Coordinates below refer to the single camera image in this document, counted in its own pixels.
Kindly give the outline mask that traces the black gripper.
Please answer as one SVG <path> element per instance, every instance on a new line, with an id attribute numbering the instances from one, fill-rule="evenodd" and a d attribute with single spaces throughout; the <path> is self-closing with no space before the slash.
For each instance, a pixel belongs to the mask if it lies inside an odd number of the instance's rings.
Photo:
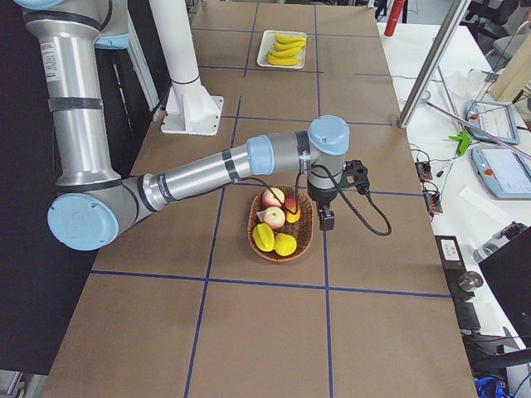
<path id="1" fill-rule="evenodd" d="M 331 210 L 331 202 L 338 195 L 336 188 L 320 188 L 309 184 L 308 195 L 315 202 L 319 211 L 319 229 L 332 231 L 334 229 L 334 212 Z"/>

